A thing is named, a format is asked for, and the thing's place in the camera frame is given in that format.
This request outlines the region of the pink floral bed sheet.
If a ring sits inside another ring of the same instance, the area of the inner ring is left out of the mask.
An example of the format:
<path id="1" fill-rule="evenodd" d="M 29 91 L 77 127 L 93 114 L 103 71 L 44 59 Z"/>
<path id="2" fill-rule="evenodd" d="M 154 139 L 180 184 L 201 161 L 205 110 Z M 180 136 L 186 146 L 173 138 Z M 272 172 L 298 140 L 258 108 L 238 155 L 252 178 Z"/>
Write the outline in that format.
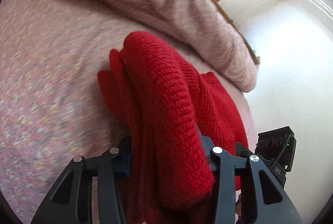
<path id="1" fill-rule="evenodd" d="M 99 156 L 126 134 L 97 74 L 138 30 L 93 0 L 1 2 L 1 192 L 23 223 L 75 155 Z"/>

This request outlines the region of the red knit sweater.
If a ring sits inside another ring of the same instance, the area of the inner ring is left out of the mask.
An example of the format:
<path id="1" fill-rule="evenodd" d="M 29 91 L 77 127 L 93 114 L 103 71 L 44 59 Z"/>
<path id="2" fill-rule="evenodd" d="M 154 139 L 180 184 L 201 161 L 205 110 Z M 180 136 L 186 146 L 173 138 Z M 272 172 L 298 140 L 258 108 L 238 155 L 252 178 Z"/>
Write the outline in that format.
<path id="1" fill-rule="evenodd" d="M 103 99 L 132 139 L 122 185 L 128 223 L 207 223 L 215 182 L 201 135 L 231 154 L 247 145 L 238 109 L 213 73 L 201 74 L 162 39 L 130 33 L 98 73 Z"/>

